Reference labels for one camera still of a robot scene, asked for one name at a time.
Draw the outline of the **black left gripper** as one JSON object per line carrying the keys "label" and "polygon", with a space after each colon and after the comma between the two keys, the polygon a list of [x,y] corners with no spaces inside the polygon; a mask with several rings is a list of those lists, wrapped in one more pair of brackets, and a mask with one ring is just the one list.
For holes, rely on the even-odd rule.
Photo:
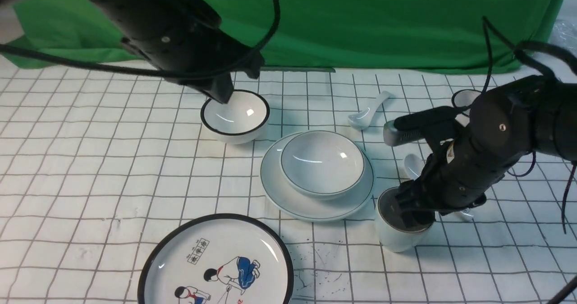
{"label": "black left gripper", "polygon": [[227,33],[161,33],[149,37],[149,62],[159,77],[226,104],[234,92],[231,72],[258,78],[265,59]]}

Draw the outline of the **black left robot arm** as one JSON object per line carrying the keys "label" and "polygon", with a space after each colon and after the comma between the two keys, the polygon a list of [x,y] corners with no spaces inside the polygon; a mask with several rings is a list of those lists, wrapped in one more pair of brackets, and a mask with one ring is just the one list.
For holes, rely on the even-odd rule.
{"label": "black left robot arm", "polygon": [[226,104],[234,92],[231,73],[258,78],[265,63],[261,50],[280,23],[279,0],[272,0],[273,23],[250,47],[222,31],[221,17],[204,0],[88,1],[118,27],[124,48],[146,60],[152,70],[71,60],[6,44],[1,52],[77,69],[164,78]]}

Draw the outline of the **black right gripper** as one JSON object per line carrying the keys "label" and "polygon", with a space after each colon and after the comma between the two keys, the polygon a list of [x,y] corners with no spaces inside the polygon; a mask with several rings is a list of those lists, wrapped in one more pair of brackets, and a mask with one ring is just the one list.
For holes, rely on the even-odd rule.
{"label": "black right gripper", "polygon": [[429,227],[435,212],[480,203],[484,192],[529,151],[530,135],[460,135],[439,146],[421,176],[398,187],[395,201],[403,224]]}

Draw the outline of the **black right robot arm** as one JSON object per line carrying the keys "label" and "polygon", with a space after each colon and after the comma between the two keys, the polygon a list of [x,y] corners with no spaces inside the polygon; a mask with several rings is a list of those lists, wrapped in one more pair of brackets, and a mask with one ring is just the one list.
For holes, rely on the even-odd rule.
{"label": "black right robot arm", "polygon": [[424,139],[431,149],[418,179],[403,182],[380,205],[396,227],[412,231],[446,215],[486,203],[485,192],[523,156],[536,152],[576,164],[576,85],[528,76],[476,97],[468,125],[450,106],[387,123],[386,144]]}

